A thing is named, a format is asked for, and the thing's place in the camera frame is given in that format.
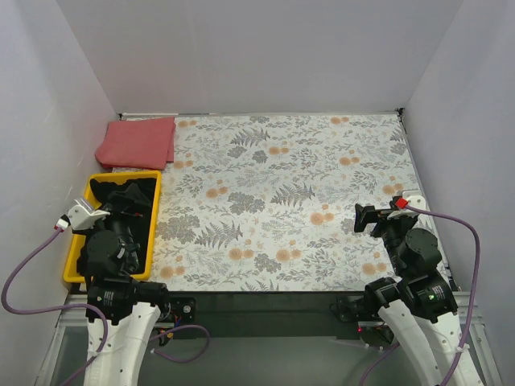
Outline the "aluminium frame rail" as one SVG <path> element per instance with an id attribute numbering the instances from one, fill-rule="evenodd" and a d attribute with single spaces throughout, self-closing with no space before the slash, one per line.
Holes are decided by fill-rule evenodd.
<path id="1" fill-rule="evenodd" d="M 58 313 L 56 326 L 47 353 L 36 377 L 35 385 L 60 385 L 86 359 L 87 343 L 85 309 L 66 308 Z"/>

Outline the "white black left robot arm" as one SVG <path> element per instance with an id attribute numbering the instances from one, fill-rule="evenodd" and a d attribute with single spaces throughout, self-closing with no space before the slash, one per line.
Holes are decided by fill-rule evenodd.
<path id="1" fill-rule="evenodd" d="M 89 334 L 85 385 L 136 385 L 150 333 L 171 312 L 167 287 L 137 281 L 140 244 L 120 216 L 98 220 L 84 232 L 80 267 L 87 304 Z"/>

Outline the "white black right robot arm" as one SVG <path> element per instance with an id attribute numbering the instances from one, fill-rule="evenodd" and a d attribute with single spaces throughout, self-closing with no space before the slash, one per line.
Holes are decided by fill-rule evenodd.
<path id="1" fill-rule="evenodd" d="M 397 196 L 388 209 L 357 204 L 355 211 L 354 231 L 374 226 L 370 235 L 382 240 L 396 274 L 365 286 L 365 313 L 393 332 L 422 385 L 480 385 L 466 347 L 473 309 L 459 320 L 457 301 L 438 271 L 438 239 L 416 225 L 425 209 Z"/>

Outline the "floral table mat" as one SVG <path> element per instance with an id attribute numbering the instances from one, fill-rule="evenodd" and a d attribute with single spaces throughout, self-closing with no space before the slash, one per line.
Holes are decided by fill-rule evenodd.
<path id="1" fill-rule="evenodd" d="M 172 291 L 362 290 L 392 276 L 355 205 L 420 187 L 397 114 L 177 117 L 150 279 Z"/>

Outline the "black t shirt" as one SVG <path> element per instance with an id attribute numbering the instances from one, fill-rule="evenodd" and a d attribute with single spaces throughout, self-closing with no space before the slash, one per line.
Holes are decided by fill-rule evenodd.
<path id="1" fill-rule="evenodd" d="M 129 179 L 122 184 L 90 182 L 92 193 L 101 204 L 100 209 L 110 215 L 125 215 L 136 244 L 121 245 L 114 232 L 105 227 L 105 219 L 98 220 L 86 236 L 82 257 L 85 272 L 91 276 L 128 276 L 145 270 L 156 180 Z"/>

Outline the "folded red t shirt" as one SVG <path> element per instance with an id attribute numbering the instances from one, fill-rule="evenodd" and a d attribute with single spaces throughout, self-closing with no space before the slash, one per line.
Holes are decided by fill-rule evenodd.
<path id="1" fill-rule="evenodd" d="M 174 162 L 175 119 L 111 121 L 95 157 L 104 168 L 164 170 Z"/>

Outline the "yellow plastic tray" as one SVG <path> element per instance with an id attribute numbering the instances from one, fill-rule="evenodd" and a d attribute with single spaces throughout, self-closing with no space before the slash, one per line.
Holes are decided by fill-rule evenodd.
<path id="1" fill-rule="evenodd" d="M 158 170 L 91 175 L 68 210 L 72 243 L 63 279 L 150 278 L 162 174 Z"/>

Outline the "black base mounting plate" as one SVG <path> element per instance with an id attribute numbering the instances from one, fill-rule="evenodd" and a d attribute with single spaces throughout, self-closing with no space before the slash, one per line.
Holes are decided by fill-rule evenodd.
<path id="1" fill-rule="evenodd" d="M 174 292 L 157 327 L 196 324 L 213 338 L 333 337 L 387 347 L 393 332 L 344 292 Z"/>

